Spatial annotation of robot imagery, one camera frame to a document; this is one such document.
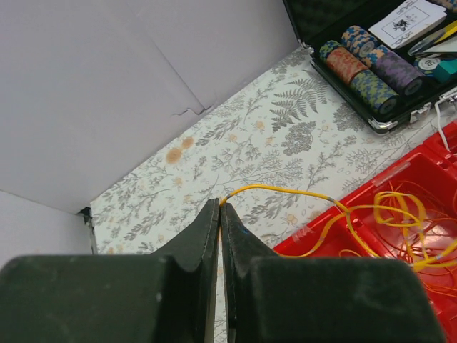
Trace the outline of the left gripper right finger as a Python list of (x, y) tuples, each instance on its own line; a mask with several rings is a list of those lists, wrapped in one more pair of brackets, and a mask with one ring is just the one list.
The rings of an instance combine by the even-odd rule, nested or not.
[(395, 259), (285, 258), (221, 208), (230, 342), (443, 342), (415, 273)]

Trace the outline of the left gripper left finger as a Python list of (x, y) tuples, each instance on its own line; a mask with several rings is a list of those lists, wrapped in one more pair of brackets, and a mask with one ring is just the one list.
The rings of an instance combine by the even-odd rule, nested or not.
[(211, 342), (219, 201), (151, 254), (29, 255), (1, 269), (3, 342)]

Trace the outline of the red plastic compartment bin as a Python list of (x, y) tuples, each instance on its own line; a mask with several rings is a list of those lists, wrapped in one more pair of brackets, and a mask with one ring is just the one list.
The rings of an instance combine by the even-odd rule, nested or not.
[(288, 256), (367, 257), (375, 253), (418, 271), (447, 342), (456, 341), (456, 123), (403, 156), (371, 181), (285, 239), (275, 250)]

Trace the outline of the orange rubber band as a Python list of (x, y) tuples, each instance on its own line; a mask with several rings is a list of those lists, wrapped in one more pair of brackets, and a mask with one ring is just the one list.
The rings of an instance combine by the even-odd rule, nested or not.
[(456, 189), (405, 177), (345, 196), (355, 233), (375, 257), (423, 262), (416, 274), (433, 297), (456, 302)]

